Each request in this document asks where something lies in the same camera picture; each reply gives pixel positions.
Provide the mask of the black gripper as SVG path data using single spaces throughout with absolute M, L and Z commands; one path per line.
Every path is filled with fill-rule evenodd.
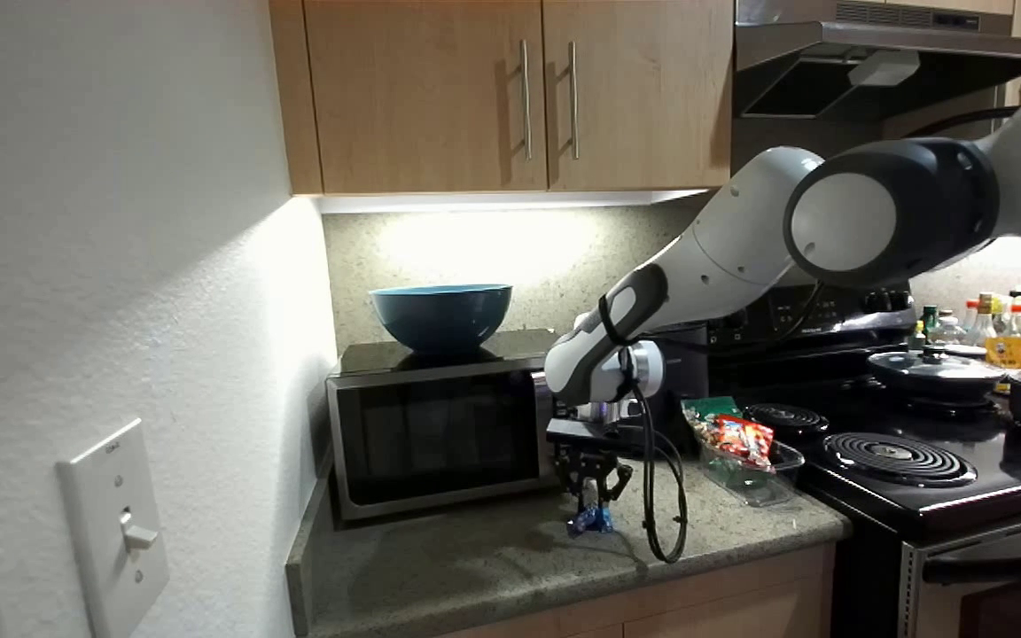
M 555 471 L 575 495 L 567 529 L 591 529 L 597 484 L 607 510 L 630 480 L 627 457 L 637 452 L 637 421 L 626 418 L 616 405 L 578 405 L 546 421 L 546 444 Z

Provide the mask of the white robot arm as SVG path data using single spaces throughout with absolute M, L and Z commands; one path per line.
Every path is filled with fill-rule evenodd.
M 546 349 L 551 393 L 572 406 L 546 439 L 616 452 L 616 406 L 665 387 L 655 332 L 728 317 L 791 268 L 875 288 L 954 268 L 1004 237 L 1021 237 L 1021 111 L 983 139 L 763 150 Z

